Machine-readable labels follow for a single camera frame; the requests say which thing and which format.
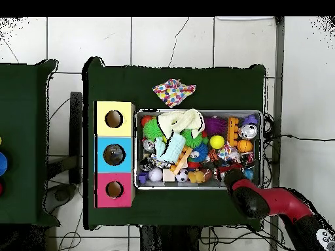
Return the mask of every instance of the white ball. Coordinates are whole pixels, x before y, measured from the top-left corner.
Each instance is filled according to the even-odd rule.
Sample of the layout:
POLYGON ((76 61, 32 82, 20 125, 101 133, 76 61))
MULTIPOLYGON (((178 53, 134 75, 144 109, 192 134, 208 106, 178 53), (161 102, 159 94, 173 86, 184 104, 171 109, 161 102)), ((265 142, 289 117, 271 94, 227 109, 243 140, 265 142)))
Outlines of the white ball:
POLYGON ((181 169, 178 174, 175 176, 178 182, 186 182, 188 179, 187 169, 181 169))
POLYGON ((159 167, 155 167, 152 171, 149 171, 149 179, 153 182, 161 181, 163 178, 163 170, 159 167))

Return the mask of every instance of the yellow tennis ball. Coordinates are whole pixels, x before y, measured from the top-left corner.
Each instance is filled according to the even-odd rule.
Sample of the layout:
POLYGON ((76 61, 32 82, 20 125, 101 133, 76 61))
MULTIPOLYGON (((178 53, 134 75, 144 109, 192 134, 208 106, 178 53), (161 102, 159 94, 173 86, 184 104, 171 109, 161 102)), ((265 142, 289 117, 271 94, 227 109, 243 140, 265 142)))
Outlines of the yellow tennis ball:
POLYGON ((214 149, 220 149, 224 145, 224 139, 222 136, 215 135, 212 136, 211 139, 209 140, 209 144, 214 148, 214 149))
POLYGON ((250 152, 253 149, 253 144, 250 141, 242 139, 238 142, 238 150, 241 153, 250 152))

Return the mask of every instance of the green table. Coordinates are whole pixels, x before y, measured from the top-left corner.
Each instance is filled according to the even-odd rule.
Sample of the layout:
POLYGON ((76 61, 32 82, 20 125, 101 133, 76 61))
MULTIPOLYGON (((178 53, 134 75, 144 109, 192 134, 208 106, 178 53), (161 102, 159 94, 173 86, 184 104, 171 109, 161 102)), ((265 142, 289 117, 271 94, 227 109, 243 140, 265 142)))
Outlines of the green table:
POLYGON ((105 67, 97 57, 83 70, 84 111, 84 226, 102 225, 195 225, 250 224, 258 220, 243 217, 224 190, 137 190, 130 208, 94 208, 94 101, 129 101, 136 109, 167 109, 152 87, 170 78, 196 84, 196 91, 178 109, 223 109, 263 111, 265 68, 216 67, 212 69, 105 67))
POLYGON ((43 210, 46 191, 48 77, 57 61, 0 64, 0 152, 8 169, 0 177, 0 224, 59 225, 43 210))

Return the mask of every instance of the yellow toy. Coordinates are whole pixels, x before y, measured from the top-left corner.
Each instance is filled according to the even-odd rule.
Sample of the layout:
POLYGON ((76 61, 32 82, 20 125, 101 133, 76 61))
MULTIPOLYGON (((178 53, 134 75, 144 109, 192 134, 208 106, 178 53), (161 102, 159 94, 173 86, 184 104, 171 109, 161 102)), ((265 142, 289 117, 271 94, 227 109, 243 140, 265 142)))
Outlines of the yellow toy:
POLYGON ((228 118, 227 141, 231 146, 236 147, 238 142, 238 118, 228 118))
POLYGON ((199 171, 199 169, 196 169, 196 171, 189 171, 188 172, 188 179, 190 179, 191 183, 202 183, 205 182, 205 175, 202 171, 199 171))
POLYGON ((224 145, 224 139, 220 135, 215 135, 211 137, 211 139, 209 140, 209 144, 214 149, 220 149, 224 145))
POLYGON ((242 139, 238 142, 238 150, 241 153, 250 152, 253 149, 253 144, 250 141, 242 139))

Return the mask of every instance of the blue ball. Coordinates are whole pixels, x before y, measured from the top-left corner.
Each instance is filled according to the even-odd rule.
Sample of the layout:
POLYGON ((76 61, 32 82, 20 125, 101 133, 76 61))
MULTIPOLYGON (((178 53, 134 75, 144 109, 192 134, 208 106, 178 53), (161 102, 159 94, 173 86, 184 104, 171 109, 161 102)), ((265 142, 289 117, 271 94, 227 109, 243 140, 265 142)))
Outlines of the blue ball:
POLYGON ((244 176, 247 177, 249 180, 254 178, 254 172, 252 169, 245 169, 243 172, 244 176))

